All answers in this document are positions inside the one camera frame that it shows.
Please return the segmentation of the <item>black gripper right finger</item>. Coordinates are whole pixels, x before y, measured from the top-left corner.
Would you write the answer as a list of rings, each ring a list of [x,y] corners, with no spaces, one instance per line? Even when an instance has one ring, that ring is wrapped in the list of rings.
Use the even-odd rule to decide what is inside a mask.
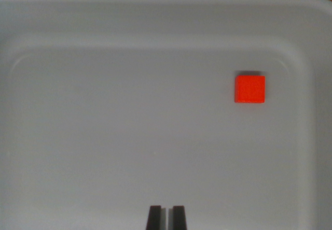
[[[168,230],[187,230],[184,206],[173,206],[169,209]]]

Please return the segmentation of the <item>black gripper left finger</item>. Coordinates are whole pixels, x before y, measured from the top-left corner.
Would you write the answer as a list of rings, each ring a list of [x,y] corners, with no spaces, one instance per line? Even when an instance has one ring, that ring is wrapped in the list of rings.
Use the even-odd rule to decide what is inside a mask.
[[[149,208],[146,230],[166,230],[167,209],[160,205],[153,205]]]

